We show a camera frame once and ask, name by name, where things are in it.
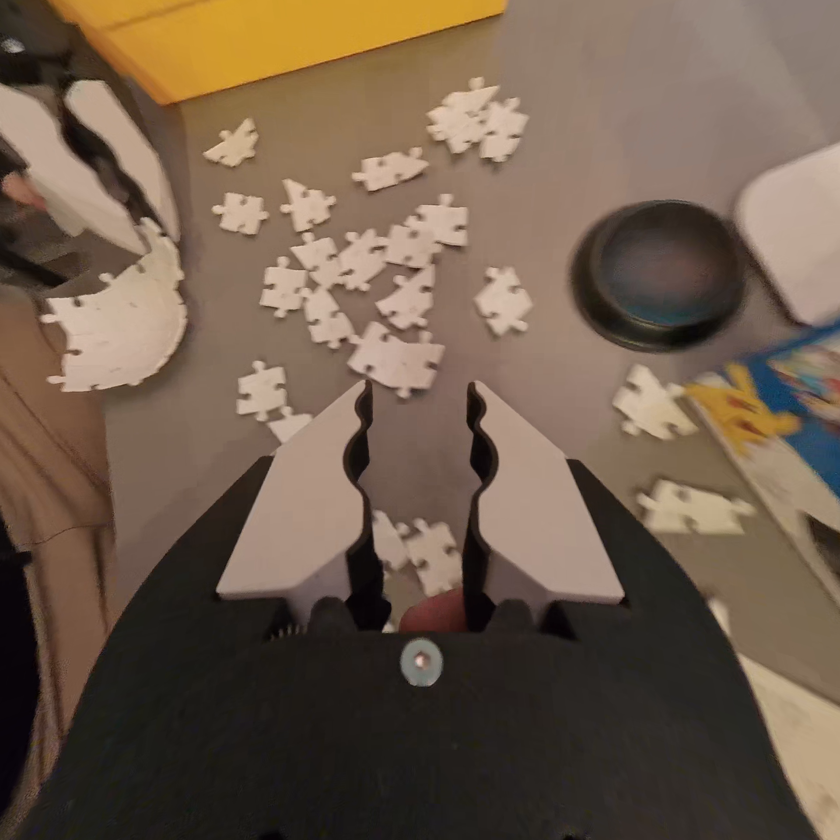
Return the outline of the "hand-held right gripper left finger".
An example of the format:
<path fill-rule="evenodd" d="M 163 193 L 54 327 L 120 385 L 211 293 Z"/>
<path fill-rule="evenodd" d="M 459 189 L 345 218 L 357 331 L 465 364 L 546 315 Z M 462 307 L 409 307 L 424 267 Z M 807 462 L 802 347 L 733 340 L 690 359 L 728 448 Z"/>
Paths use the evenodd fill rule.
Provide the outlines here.
<path fill-rule="evenodd" d="M 280 598 L 300 626 L 320 600 L 337 599 L 360 630 L 375 630 L 373 517 L 360 485 L 372 422 L 372 383 L 359 381 L 278 448 L 219 598 Z"/>

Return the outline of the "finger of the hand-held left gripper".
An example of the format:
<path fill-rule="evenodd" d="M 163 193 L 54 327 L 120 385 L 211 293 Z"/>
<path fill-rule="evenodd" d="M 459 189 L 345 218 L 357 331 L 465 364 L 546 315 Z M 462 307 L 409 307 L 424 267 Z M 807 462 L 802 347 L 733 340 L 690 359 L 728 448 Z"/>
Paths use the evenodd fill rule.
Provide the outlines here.
<path fill-rule="evenodd" d="M 78 237 L 89 231 L 137 256 L 147 252 L 128 211 L 73 153 L 58 120 L 40 100 L 2 85 L 1 134 L 65 234 Z"/>
<path fill-rule="evenodd" d="M 169 238 L 179 242 L 181 219 L 161 158 L 109 85 L 102 80 L 76 80 L 65 104 L 82 126 L 108 146 L 119 170 L 139 187 Z"/>

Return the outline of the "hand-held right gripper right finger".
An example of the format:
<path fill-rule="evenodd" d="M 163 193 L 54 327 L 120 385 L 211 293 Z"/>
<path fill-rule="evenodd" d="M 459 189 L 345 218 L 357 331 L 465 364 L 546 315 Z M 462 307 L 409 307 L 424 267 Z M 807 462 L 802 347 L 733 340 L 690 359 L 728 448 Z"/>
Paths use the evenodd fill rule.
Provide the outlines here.
<path fill-rule="evenodd" d="M 463 548 L 469 630 L 506 601 L 538 625 L 561 602 L 618 605 L 624 588 L 564 452 L 480 381 L 466 419 L 479 480 Z"/>

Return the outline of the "joined puzzle ball section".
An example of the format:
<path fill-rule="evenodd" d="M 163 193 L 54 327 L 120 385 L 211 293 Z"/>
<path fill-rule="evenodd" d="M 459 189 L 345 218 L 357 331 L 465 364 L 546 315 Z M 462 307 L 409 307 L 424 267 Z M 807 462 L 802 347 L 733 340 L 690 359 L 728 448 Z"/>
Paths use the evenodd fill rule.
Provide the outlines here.
<path fill-rule="evenodd" d="M 117 276 L 100 274 L 92 294 L 46 300 L 44 324 L 66 337 L 60 373 L 47 382 L 63 392 L 135 386 L 164 367 L 182 342 L 187 312 L 178 248 L 153 220 L 139 231 L 149 251 Z"/>

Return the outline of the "white puzzle pieces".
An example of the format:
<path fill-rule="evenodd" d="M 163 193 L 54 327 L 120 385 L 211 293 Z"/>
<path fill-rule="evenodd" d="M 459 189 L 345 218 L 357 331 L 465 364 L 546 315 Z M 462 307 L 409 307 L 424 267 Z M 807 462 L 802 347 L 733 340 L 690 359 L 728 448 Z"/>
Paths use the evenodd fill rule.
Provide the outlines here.
<path fill-rule="evenodd" d="M 478 144 L 479 154 L 484 160 L 494 163 L 506 161 L 518 145 L 528 121 L 521 113 L 519 101 L 515 98 L 499 102 L 495 99 L 498 86 L 488 86 L 483 78 L 469 80 L 466 91 L 448 94 L 442 103 L 428 113 L 432 120 L 427 127 L 437 142 L 446 142 L 449 149 L 463 153 L 473 144 Z M 398 276 L 402 285 L 395 292 L 396 297 L 379 301 L 385 306 L 381 314 L 386 315 L 392 326 L 398 330 L 425 325 L 423 315 L 431 306 L 431 290 L 434 281 L 433 256 L 441 245 L 463 246 L 467 242 L 467 211 L 452 206 L 453 197 L 443 195 L 439 204 L 418 208 L 416 218 L 403 226 L 408 244 L 423 258 L 410 278 Z M 512 268 L 487 270 L 488 283 L 478 294 L 476 305 L 479 314 L 487 320 L 491 331 L 501 336 L 510 330 L 524 331 L 528 325 L 524 317 L 532 308 L 527 291 L 519 282 Z M 406 342 L 395 336 L 378 321 L 370 322 L 361 336 L 338 333 L 327 328 L 337 327 L 338 310 L 313 312 L 308 322 L 313 339 L 347 340 L 353 343 L 354 352 L 349 358 L 349 367 L 366 381 L 370 380 L 394 391 L 401 399 L 407 399 L 414 392 L 428 390 L 438 372 L 437 366 L 444 357 L 445 347 L 432 341 L 432 334 L 421 331 L 417 341 Z M 239 381 L 242 396 L 238 411 L 265 409 L 263 420 L 271 411 L 280 410 L 282 418 L 269 423 L 282 427 L 278 437 L 281 444 L 287 443 L 314 418 L 292 415 L 281 397 L 285 393 L 280 368 L 268 369 L 262 363 L 255 363 L 254 373 Z M 677 385 L 662 386 L 644 366 L 636 366 L 631 373 L 629 391 L 623 388 L 616 396 L 616 407 L 626 414 L 625 423 L 631 432 L 653 434 L 671 433 L 685 429 L 681 434 L 693 434 L 694 424 L 681 412 L 676 404 L 683 390 Z M 378 552 L 385 543 L 385 515 L 373 511 L 374 548 Z M 403 546 L 401 559 L 390 553 L 376 554 L 387 568 L 396 571 L 403 564 L 420 564 L 419 571 L 433 574 L 427 580 L 422 578 L 424 591 L 430 595 L 446 592 L 446 587 L 458 586 L 462 571 L 451 531 L 441 523 L 433 527 L 424 521 L 415 523 L 417 534 L 410 539 L 403 525 L 392 527 L 394 540 Z"/>

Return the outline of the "black puzzle ball stand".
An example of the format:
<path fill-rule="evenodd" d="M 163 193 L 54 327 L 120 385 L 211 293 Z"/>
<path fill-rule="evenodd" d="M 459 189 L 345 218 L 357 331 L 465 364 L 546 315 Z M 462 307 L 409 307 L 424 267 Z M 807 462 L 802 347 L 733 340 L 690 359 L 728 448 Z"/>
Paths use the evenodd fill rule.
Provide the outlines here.
<path fill-rule="evenodd" d="M 748 254 L 732 224 L 694 203 L 620 207 L 583 237 L 570 289 L 587 324 L 636 352 L 687 350 L 725 329 L 747 289 Z"/>

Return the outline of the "blue puzzle box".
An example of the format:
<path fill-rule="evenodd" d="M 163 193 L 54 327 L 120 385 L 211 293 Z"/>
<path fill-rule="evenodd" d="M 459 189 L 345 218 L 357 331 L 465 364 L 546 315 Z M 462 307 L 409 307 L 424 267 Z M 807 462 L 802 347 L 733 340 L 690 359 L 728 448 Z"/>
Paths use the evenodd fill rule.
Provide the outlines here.
<path fill-rule="evenodd" d="M 731 462 L 839 603 L 838 322 L 685 385 Z"/>

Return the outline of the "person's left hand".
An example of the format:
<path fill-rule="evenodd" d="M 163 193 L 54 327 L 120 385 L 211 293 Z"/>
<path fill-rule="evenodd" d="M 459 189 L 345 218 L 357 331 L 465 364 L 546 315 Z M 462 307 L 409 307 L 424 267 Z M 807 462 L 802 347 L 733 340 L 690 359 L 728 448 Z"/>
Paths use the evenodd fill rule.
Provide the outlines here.
<path fill-rule="evenodd" d="M 1 181 L 2 193 L 23 207 L 32 207 L 35 210 L 45 213 L 46 201 L 35 189 L 34 184 L 18 172 L 6 174 Z"/>

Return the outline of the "yellow plastic bin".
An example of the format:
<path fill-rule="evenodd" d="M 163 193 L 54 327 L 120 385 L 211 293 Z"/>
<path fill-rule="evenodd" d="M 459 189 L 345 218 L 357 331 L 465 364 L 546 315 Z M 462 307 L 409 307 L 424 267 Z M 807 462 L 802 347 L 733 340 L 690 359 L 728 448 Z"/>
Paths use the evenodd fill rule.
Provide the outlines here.
<path fill-rule="evenodd" d="M 505 1 L 51 1 L 157 104 L 505 13 Z"/>

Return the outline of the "person's tan trousers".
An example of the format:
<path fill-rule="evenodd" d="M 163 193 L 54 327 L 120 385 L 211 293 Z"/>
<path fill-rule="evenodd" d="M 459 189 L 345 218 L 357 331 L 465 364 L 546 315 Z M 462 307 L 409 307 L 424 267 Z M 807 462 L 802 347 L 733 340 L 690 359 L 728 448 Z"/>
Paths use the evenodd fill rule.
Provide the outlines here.
<path fill-rule="evenodd" d="M 13 835 L 51 774 L 118 611 L 104 421 L 95 392 L 47 382 L 64 353 L 32 292 L 2 286 L 1 509 L 8 537 L 30 554 L 28 593 L 39 693 L 28 756 L 2 838 Z"/>

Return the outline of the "printed instruction sheet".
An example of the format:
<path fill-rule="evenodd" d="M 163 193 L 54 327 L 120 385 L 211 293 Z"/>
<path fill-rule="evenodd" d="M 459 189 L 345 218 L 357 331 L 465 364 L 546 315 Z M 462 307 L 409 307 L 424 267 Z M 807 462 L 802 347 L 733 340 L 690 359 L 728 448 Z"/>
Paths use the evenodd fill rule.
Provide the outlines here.
<path fill-rule="evenodd" d="M 839 838 L 839 708 L 738 655 L 784 774 L 822 839 Z"/>

